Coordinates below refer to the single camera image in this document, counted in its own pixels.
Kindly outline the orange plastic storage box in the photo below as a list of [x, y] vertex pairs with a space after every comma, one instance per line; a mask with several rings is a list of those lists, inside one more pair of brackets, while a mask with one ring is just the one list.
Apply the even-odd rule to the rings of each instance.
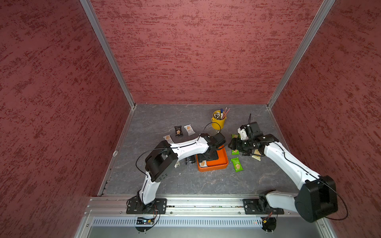
[[209, 171], [226, 169], [228, 164], [229, 164], [229, 160], [228, 160], [228, 156], [227, 156], [227, 153], [225, 150], [225, 146], [221, 146], [219, 148], [219, 150], [217, 150], [217, 153], [218, 153], [219, 159], [215, 160], [215, 161], [207, 162], [208, 167], [205, 167], [205, 168], [201, 168], [199, 166], [199, 162], [198, 162], [197, 155], [196, 155], [195, 157], [196, 157], [196, 161], [198, 163], [197, 169], [200, 172], [209, 172]]

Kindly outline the black cookie packet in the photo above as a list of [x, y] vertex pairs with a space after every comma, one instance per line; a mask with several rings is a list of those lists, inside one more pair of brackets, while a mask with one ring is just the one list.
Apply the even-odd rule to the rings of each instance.
[[175, 128], [175, 137], [183, 136], [182, 126], [175, 126], [174, 128]]

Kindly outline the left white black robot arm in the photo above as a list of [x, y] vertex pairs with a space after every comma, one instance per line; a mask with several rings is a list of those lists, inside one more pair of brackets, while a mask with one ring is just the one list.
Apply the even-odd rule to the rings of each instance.
[[177, 162], [195, 155], [210, 159], [225, 143], [226, 138], [220, 132], [214, 136], [202, 133], [195, 139], [181, 143], [160, 142], [148, 151], [149, 155], [145, 159], [145, 180], [138, 195], [140, 202], [148, 205], [155, 200], [160, 183], [174, 170]]

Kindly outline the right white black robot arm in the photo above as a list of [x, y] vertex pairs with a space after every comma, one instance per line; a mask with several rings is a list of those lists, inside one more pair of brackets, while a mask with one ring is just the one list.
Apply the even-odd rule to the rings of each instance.
[[305, 221], [314, 222], [338, 211], [336, 185], [329, 176], [311, 170], [273, 135], [260, 135], [252, 139], [233, 138], [228, 147], [244, 155], [265, 156], [275, 162], [298, 188], [298, 193], [268, 191], [259, 195], [258, 210], [270, 209], [297, 212]]

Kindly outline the black stapler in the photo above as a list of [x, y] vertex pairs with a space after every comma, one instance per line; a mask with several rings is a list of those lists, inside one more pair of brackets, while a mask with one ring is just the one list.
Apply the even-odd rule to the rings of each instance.
[[187, 157], [186, 159], [185, 159], [185, 164], [187, 165], [187, 164], [194, 164], [194, 163], [196, 163], [196, 157], [195, 157], [195, 155], [193, 155], [193, 156], [189, 156], [189, 157]]

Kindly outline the yellow pen holder bucket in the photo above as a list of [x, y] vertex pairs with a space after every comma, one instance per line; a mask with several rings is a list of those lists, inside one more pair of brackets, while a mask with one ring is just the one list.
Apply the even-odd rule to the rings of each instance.
[[215, 130], [222, 130], [225, 124], [225, 116], [223, 109], [216, 110], [211, 118], [211, 125]]

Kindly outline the pens in bucket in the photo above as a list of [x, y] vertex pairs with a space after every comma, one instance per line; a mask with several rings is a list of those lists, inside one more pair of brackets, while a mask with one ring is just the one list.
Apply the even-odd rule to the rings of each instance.
[[220, 110], [216, 110], [213, 113], [213, 119], [216, 120], [223, 120], [225, 119], [226, 115], [230, 112], [230, 108], [226, 107], [225, 109], [221, 108]]

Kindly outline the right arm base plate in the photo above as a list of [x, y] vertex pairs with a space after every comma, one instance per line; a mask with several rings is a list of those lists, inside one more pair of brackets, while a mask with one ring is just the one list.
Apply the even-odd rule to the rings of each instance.
[[284, 215], [281, 208], [272, 208], [262, 199], [243, 199], [243, 208], [246, 215]]

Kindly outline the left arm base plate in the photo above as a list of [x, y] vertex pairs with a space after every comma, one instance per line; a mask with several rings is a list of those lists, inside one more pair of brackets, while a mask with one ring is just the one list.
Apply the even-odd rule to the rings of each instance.
[[165, 214], [167, 199], [157, 198], [149, 204], [144, 204], [137, 197], [132, 197], [127, 201], [127, 214]]

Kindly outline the aluminium frame rail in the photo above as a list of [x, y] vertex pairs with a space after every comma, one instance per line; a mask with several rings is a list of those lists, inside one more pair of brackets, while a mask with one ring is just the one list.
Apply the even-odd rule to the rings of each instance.
[[[132, 196], [98, 196], [90, 198], [85, 208], [85, 216], [160, 216], [160, 214], [127, 214], [127, 201]], [[259, 199], [258, 195], [163, 195], [167, 199], [166, 213], [161, 216], [207, 216], [207, 217], [266, 217], [268, 215], [246, 215], [243, 199]], [[297, 212], [283, 208], [284, 215], [299, 217]]]

